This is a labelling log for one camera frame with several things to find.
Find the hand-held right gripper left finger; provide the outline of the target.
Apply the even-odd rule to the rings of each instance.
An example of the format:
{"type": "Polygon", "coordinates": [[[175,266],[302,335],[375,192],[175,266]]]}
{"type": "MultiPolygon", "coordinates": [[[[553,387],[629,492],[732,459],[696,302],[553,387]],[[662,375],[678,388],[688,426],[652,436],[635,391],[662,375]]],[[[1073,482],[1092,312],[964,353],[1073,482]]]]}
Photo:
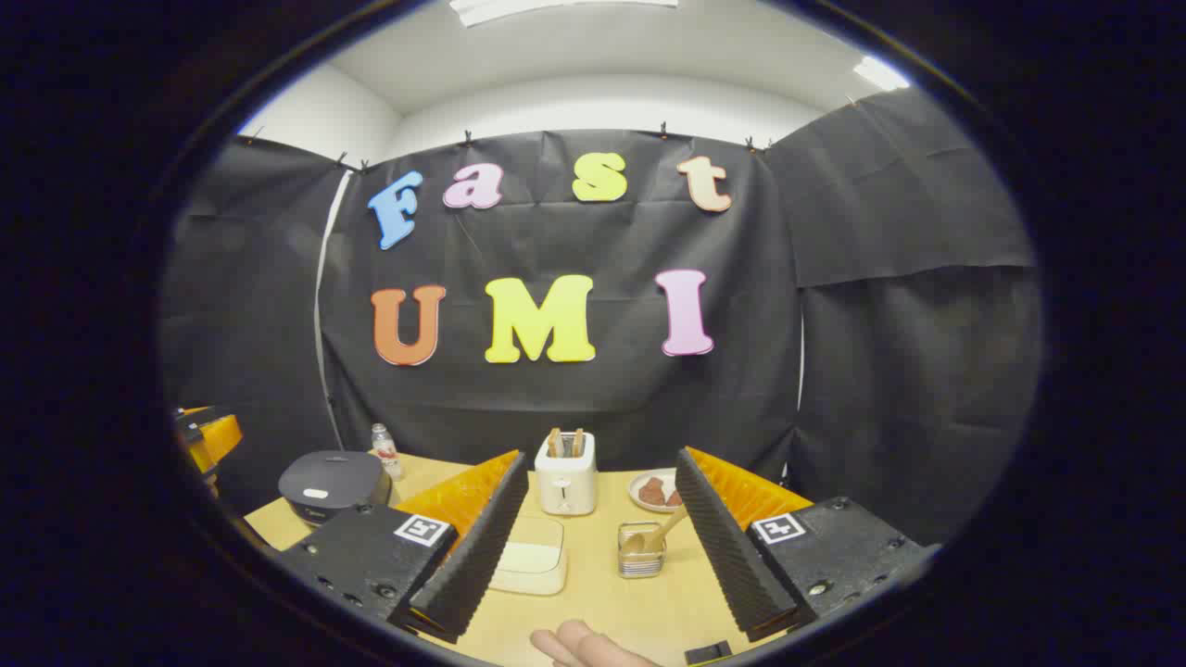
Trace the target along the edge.
{"type": "Polygon", "coordinates": [[[338,512],[278,561],[356,617],[455,642],[466,633],[528,493],[512,450],[394,508],[338,512]]]}

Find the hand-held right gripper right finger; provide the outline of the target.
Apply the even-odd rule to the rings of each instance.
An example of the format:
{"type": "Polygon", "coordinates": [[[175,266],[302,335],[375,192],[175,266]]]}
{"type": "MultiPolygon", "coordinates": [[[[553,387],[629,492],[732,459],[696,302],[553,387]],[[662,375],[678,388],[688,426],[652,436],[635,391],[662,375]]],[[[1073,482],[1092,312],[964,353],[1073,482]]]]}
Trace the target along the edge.
{"type": "Polygon", "coordinates": [[[812,502],[696,447],[678,452],[676,489],[752,641],[844,612],[936,552],[854,498],[812,502]]]}

